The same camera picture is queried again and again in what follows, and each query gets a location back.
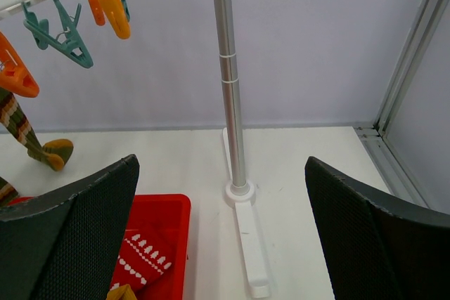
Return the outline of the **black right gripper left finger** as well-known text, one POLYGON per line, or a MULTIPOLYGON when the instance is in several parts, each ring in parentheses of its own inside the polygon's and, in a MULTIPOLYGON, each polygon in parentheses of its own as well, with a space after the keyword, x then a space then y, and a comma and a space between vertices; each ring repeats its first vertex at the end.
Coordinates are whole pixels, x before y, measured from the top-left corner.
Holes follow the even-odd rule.
POLYGON ((139 169, 128 155, 1 208, 1 298, 106 299, 139 169))

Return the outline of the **yellow sock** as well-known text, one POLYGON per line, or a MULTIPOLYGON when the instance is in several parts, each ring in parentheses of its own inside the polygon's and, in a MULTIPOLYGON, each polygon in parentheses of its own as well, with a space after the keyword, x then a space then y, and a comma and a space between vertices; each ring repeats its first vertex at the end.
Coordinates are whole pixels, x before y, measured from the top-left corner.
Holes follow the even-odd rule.
POLYGON ((110 290, 106 300, 137 300, 137 298, 130 285, 122 285, 110 290))

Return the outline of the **olive orange sock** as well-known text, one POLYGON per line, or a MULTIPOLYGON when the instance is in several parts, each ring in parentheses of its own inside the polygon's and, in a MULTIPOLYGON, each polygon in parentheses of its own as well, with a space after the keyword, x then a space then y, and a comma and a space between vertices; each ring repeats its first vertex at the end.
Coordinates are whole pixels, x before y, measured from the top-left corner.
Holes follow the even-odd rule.
POLYGON ((72 141, 55 139, 41 144, 32 125, 12 92, 1 88, 1 123, 7 131, 27 149, 27 154, 50 167, 62 171, 74 150, 72 141))

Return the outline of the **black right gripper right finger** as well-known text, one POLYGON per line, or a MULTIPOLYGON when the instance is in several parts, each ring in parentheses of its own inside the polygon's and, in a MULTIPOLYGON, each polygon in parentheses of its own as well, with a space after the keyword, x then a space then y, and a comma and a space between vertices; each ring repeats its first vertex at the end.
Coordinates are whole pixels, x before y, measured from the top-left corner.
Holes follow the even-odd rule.
POLYGON ((448 299, 449 215, 362 183, 316 157, 304 167, 336 299, 448 299))

